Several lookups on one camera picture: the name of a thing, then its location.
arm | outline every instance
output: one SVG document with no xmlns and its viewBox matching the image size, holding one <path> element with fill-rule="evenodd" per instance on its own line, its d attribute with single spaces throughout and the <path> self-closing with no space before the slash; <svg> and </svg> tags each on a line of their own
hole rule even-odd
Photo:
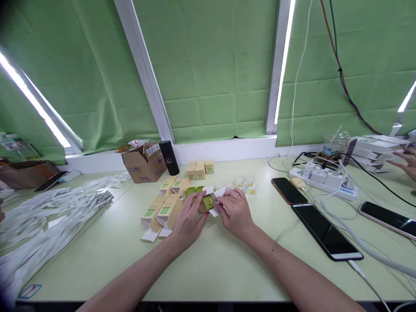
<svg viewBox="0 0 416 312">
<path fill-rule="evenodd" d="M 186 198 L 175 228 L 167 238 L 92 296 L 78 312 L 132 311 L 164 269 L 196 240 L 208 213 L 197 220 L 204 193 Z"/>
<path fill-rule="evenodd" d="M 224 227 L 258 254 L 299 311 L 364 312 L 337 286 L 257 227 L 241 190 L 236 188 L 234 191 L 227 191 L 223 197 L 216 198 L 216 201 L 220 202 L 215 207 L 221 213 Z"/>
</svg>

black thermos bottle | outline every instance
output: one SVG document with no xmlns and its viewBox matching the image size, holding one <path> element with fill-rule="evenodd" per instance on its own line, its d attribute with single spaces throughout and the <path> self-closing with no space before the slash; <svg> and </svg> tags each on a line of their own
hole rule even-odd
<svg viewBox="0 0 416 312">
<path fill-rule="evenodd" d="M 168 167 L 169 174 L 175 176 L 179 173 L 178 163 L 176 162 L 175 153 L 173 152 L 172 143 L 170 141 L 162 141 L 159 143 L 160 150 L 162 151 L 163 158 Z"/>
</svg>

phone screen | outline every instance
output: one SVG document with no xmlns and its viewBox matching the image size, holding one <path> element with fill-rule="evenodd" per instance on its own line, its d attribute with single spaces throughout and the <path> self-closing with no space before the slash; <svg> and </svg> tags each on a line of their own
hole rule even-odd
<svg viewBox="0 0 416 312">
<path fill-rule="evenodd" d="M 283 196 L 286 197 L 287 201 L 291 204 L 303 204 L 307 203 L 308 200 L 294 187 L 286 178 L 272 179 L 272 183 L 277 187 Z"/>
<path fill-rule="evenodd" d="M 416 236 L 416 221 L 366 201 L 361 211 L 407 234 Z"/>
<path fill-rule="evenodd" d="M 331 254 L 351 254 L 359 251 L 312 204 L 292 207 L 302 222 L 313 233 L 321 247 Z"/>
</svg>

person's left hand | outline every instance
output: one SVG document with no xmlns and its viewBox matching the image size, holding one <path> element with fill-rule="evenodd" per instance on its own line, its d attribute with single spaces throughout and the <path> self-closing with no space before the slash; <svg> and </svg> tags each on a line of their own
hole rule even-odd
<svg viewBox="0 0 416 312">
<path fill-rule="evenodd" d="M 174 244 L 177 244 L 181 252 L 185 251 L 192 245 L 197 239 L 198 235 L 202 231 L 205 221 L 209 215 L 209 212 L 204 213 L 199 221 L 198 208 L 201 204 L 202 197 L 206 194 L 206 191 L 202 193 L 192 193 L 188 195 L 183 204 L 182 210 L 176 219 L 176 224 L 173 229 L 172 237 Z"/>
</svg>

pile of white straps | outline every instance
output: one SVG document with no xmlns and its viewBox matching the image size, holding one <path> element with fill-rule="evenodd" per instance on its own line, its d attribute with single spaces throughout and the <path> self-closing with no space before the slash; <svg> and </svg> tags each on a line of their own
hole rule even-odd
<svg viewBox="0 0 416 312">
<path fill-rule="evenodd" d="M 85 223 L 113 196 L 104 187 L 119 187 L 130 179 L 121 173 L 88 183 L 82 187 L 60 188 L 42 193 L 5 213 L 0 224 L 2 249 L 31 238 L 16 250 L 0 257 L 2 292 L 14 301 L 21 288 L 83 228 Z M 61 215 L 54 226 L 44 230 L 47 217 Z"/>
</svg>

